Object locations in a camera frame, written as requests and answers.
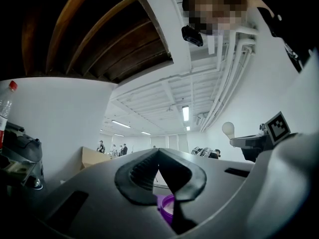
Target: white wall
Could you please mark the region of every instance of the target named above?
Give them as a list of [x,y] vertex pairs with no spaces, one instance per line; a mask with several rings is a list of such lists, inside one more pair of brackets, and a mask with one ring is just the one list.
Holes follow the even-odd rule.
[[18,90],[9,121],[42,142],[44,177],[53,189],[79,171],[82,146],[96,149],[113,84],[72,78],[14,81]]
[[116,145],[117,150],[120,149],[120,145],[126,144],[128,148],[128,154],[134,152],[150,149],[150,137],[149,136],[140,136],[140,137],[121,137],[114,135],[112,144]]
[[178,148],[179,148],[179,151],[188,153],[188,143],[187,143],[186,134],[178,135]]
[[259,13],[252,12],[260,34],[256,55],[247,66],[223,114],[207,131],[209,147],[221,150],[221,159],[245,161],[239,148],[229,144],[222,125],[235,125],[235,137],[258,133],[258,126],[279,111],[292,132],[319,129],[318,68],[299,75],[288,59],[281,39],[273,38]]
[[208,144],[207,134],[200,132],[187,132],[188,153],[199,146],[201,148],[210,147]]
[[112,137],[113,136],[111,136],[111,135],[100,133],[100,137],[97,140],[96,145],[99,147],[100,146],[99,141],[102,140],[103,141],[103,145],[105,147],[105,153],[109,153],[111,151]]
[[151,137],[151,146],[156,148],[167,148],[167,136],[154,136]]
[[178,139],[176,134],[168,136],[168,146],[170,149],[178,150]]

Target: camera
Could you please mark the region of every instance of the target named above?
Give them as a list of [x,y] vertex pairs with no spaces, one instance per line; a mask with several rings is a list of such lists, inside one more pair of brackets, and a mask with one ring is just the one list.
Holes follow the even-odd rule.
[[181,33],[185,41],[195,44],[198,47],[203,46],[203,38],[201,37],[200,33],[190,26],[182,27]]

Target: ceiling light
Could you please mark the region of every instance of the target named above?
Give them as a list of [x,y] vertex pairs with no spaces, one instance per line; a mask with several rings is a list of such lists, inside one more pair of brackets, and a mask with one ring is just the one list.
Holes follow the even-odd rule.
[[119,123],[115,120],[112,120],[112,122],[116,123],[116,124],[119,124],[119,125],[122,125],[122,126],[125,126],[125,127],[128,127],[128,128],[131,128],[129,125],[125,125],[125,124],[122,124],[122,123]]
[[189,107],[183,106],[181,109],[183,110],[184,121],[189,121]]

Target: purple cup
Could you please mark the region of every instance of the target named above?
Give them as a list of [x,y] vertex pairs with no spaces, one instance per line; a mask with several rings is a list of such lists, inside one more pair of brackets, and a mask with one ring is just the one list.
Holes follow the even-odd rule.
[[156,196],[158,197],[158,210],[160,210],[161,203],[166,196],[164,195],[156,195]]
[[164,207],[168,204],[170,204],[171,202],[174,202],[175,198],[174,195],[168,195],[167,197],[165,197],[160,205],[160,214],[163,216],[163,218],[166,220],[166,222],[168,224],[171,225],[171,222],[173,220],[173,214],[170,214],[169,212],[164,210]]

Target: light bulb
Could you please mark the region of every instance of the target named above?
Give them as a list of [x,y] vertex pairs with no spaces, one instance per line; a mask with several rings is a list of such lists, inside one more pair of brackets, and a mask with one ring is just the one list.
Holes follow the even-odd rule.
[[221,130],[223,130],[224,134],[227,135],[229,140],[235,138],[235,127],[232,122],[225,122],[221,127]]

